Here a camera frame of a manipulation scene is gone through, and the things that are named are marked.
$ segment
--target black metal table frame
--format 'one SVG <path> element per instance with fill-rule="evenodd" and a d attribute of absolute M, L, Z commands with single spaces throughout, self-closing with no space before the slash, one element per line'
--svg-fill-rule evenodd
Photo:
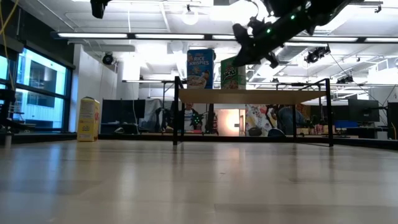
<path fill-rule="evenodd" d="M 333 115 L 332 115 L 332 110 L 331 110 L 331 92 L 330 92 L 330 79 L 325 78 L 322 79 L 316 83 L 311 83 L 308 84 L 307 86 L 304 86 L 303 88 L 296 90 L 296 91 L 302 91 L 305 89 L 310 88 L 311 86 L 317 86 L 319 90 L 321 90 L 321 84 L 322 82 L 325 82 L 326 86 L 326 110 L 327 110 L 327 117 L 328 117 L 328 142 L 329 142 L 329 147 L 333 147 Z M 182 81 L 180 77 L 175 77 L 174 80 L 174 119 L 173 119 L 173 126 L 174 126 L 174 131 L 173 131 L 173 145 L 176 146 L 179 141 L 183 141 L 184 139 L 184 116 L 185 116 L 185 104 L 182 102 L 182 113 L 180 114 L 180 118 L 178 119 L 178 99 L 179 99 L 179 89 L 184 89 L 182 85 Z M 322 105 L 322 99 L 319 98 L 319 104 L 320 106 Z M 293 110 L 296 110 L 296 105 L 292 105 Z M 293 120 L 296 120 L 296 113 L 293 113 Z M 296 122 L 293 122 L 293 139 L 294 142 L 297 141 L 297 124 Z"/>

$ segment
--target ceiling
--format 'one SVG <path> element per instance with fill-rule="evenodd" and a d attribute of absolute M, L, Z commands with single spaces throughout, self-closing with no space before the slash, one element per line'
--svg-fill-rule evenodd
<path fill-rule="evenodd" d="M 253 14 L 252 6 L 239 5 L 213 6 L 213 1 L 201 1 L 199 6 L 191 3 L 193 11 L 198 12 L 198 21 L 188 25 L 183 21 L 186 4 L 164 2 L 123 3 L 128 0 L 110 2 L 106 8 L 104 19 L 96 19 L 91 15 L 91 7 L 84 0 L 20 0 L 20 5 L 29 13 L 60 32 L 173 32 L 202 34 L 231 34 L 234 22 L 243 22 Z M 398 1 L 385 0 L 380 13 L 374 13 L 375 6 L 348 6 L 338 17 L 324 27 L 318 27 L 316 33 L 323 35 L 398 35 Z M 189 22 L 194 19 L 192 14 L 186 15 Z M 85 44 L 88 52 L 98 51 L 103 46 L 133 45 L 135 54 L 141 56 L 141 75 L 170 74 L 178 70 L 176 56 L 170 54 L 167 44 L 170 41 L 149 40 L 91 40 Z M 239 51 L 235 42 L 191 41 L 188 46 L 214 48 L 217 59 L 229 58 Z M 398 55 L 398 45 L 369 44 L 331 44 L 331 56 L 323 58 L 313 65 L 307 65 L 303 56 L 313 47 L 286 47 L 280 55 L 290 62 L 286 67 L 272 70 L 267 65 L 256 71 L 253 80 L 269 82 L 273 76 L 279 76 L 285 82 L 304 82 L 336 76 L 342 70 L 352 72 L 354 77 L 366 77 L 368 69 L 386 57 Z"/>

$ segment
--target wooden tabletop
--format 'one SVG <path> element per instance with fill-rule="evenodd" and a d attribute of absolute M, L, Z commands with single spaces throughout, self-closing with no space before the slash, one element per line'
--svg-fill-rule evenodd
<path fill-rule="evenodd" d="M 183 103 L 280 104 L 299 103 L 325 96 L 325 91 L 297 90 L 197 90 L 181 89 Z"/>

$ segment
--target window frame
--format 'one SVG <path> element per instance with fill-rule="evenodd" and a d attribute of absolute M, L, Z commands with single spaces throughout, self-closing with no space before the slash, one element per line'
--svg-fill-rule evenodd
<path fill-rule="evenodd" d="M 43 90 L 43 89 L 39 89 L 39 88 L 35 88 L 29 85 L 24 85 L 24 84 L 20 84 L 17 82 L 17 73 L 18 73 L 18 64 L 19 64 L 19 57 L 17 58 L 16 61 L 13 60 L 8 60 L 8 63 L 10 64 L 10 69 L 12 70 L 12 76 L 13 76 L 13 80 L 8 79 L 2 79 L 0 78 L 0 84 L 3 84 L 6 86 L 6 89 L 11 89 L 11 82 L 12 84 L 14 84 L 15 89 L 19 88 L 22 90 L 27 90 L 30 91 L 32 93 L 38 93 L 41 95 L 45 95 L 45 96 L 52 96 L 55 98 L 61 98 L 63 99 L 63 113 L 62 113 L 62 127 L 61 128 L 36 128 L 36 130 L 38 131 L 63 131 L 63 132 L 68 132 L 69 130 L 69 113 L 70 113 L 70 98 L 71 98 L 71 87 L 72 87 L 72 70 L 70 67 L 60 63 L 57 60 L 54 60 L 53 58 L 50 58 L 48 56 L 46 56 L 45 54 L 41 54 L 40 52 L 25 46 L 24 47 L 27 50 L 30 50 L 36 54 L 39 54 L 42 57 L 45 57 L 46 59 L 49 59 L 63 67 L 66 68 L 66 74 L 65 74 L 65 94 L 61 95 L 58 93 L 54 93 L 51 91 L 47 91 L 47 90 Z"/>

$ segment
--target cardboard box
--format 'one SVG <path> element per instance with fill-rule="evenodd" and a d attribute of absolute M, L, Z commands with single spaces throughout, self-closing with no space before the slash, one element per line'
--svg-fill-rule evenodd
<path fill-rule="evenodd" d="M 212 89 L 214 50 L 189 50 L 187 57 L 187 88 Z"/>
<path fill-rule="evenodd" d="M 100 103 L 90 97 L 80 100 L 78 141 L 97 141 L 100 122 Z"/>
<path fill-rule="evenodd" d="M 246 67 L 234 67 L 232 62 L 235 57 L 221 61 L 221 89 L 223 90 L 245 90 L 246 89 Z"/>

